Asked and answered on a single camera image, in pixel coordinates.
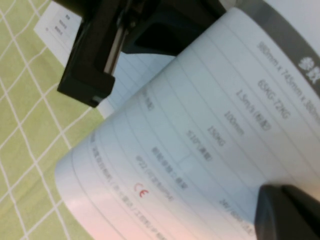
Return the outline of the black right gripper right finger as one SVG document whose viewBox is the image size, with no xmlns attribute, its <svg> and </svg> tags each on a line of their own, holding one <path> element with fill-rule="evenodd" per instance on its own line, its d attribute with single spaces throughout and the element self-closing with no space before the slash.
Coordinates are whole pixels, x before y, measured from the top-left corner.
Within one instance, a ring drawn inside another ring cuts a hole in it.
<svg viewBox="0 0 320 240">
<path fill-rule="evenodd" d="M 304 223 L 320 239 L 320 201 L 293 185 L 284 185 L 282 192 L 294 205 Z"/>
</svg>

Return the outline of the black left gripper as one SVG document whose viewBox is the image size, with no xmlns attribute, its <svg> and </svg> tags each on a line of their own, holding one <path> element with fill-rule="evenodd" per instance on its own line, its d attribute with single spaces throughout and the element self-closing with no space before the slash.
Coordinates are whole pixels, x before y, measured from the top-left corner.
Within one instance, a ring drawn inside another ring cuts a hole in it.
<svg viewBox="0 0 320 240">
<path fill-rule="evenodd" d="M 219 0 L 56 0 L 83 20 L 125 19 L 125 54 L 177 56 L 224 13 Z"/>
</svg>

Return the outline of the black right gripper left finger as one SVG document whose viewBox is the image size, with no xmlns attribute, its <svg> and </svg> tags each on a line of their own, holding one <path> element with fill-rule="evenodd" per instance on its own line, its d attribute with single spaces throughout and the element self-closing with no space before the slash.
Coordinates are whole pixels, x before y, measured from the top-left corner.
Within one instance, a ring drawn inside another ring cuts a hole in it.
<svg viewBox="0 0 320 240">
<path fill-rule="evenodd" d="M 282 186 L 260 187 L 254 218 L 258 240 L 311 240 L 312 230 L 304 223 Z"/>
</svg>

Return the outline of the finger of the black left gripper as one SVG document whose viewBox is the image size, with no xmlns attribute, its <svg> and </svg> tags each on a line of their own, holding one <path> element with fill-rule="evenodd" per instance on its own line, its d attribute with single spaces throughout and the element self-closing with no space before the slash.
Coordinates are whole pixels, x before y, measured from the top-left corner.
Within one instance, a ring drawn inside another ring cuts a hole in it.
<svg viewBox="0 0 320 240">
<path fill-rule="evenodd" d="M 82 21 L 57 90 L 97 107 L 114 87 L 114 71 L 126 34 L 122 15 L 109 21 Z"/>
</svg>

